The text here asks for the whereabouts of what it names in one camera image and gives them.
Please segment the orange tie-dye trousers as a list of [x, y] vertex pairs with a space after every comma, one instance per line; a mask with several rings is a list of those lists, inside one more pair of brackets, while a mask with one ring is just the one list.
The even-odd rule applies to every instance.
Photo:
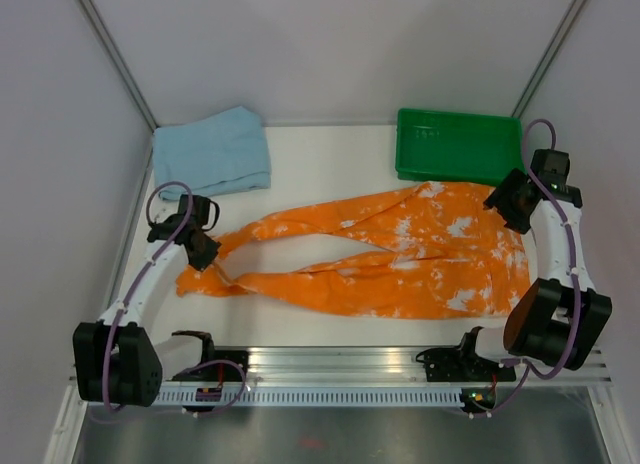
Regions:
[[326, 235], [373, 251], [285, 273], [229, 276], [221, 264], [186, 268], [180, 296], [261, 295], [315, 312], [412, 320], [508, 315], [531, 285], [520, 235], [484, 207], [492, 187], [429, 181], [288, 209], [220, 236], [219, 257], [241, 246]]

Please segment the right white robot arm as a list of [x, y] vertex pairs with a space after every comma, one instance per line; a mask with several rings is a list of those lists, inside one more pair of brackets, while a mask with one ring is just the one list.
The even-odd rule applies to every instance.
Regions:
[[537, 274], [502, 328], [475, 328], [475, 345], [456, 354], [457, 371], [480, 379], [492, 361], [517, 358], [551, 368], [582, 367], [612, 313], [611, 299], [595, 289], [580, 238], [582, 196], [566, 176], [544, 172], [534, 180], [514, 169], [485, 201], [505, 227], [529, 234]]

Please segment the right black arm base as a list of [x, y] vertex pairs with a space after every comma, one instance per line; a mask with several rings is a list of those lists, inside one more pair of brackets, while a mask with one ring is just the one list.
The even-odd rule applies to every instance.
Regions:
[[477, 353], [480, 337], [488, 337], [488, 329], [473, 327], [463, 334], [459, 344], [422, 350], [415, 361], [423, 366], [430, 383], [514, 382], [514, 369]]

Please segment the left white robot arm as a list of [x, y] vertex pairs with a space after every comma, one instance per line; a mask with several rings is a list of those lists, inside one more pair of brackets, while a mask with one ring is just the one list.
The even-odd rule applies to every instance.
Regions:
[[73, 333], [82, 400], [149, 407], [161, 384], [181, 371], [197, 381], [216, 373], [218, 358], [201, 343], [207, 333], [173, 331], [154, 342], [148, 332], [182, 272], [201, 272], [214, 262], [219, 243], [207, 232], [219, 215], [211, 199], [184, 194], [175, 214], [150, 225], [144, 261], [128, 290], [97, 321], [82, 322]]

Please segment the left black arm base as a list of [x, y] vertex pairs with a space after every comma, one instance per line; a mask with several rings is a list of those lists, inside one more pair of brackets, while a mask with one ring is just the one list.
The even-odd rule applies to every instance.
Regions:
[[249, 366], [245, 349], [217, 347], [210, 333], [179, 330], [157, 344], [155, 350], [167, 381], [202, 381], [215, 385], [241, 382], [240, 371]]

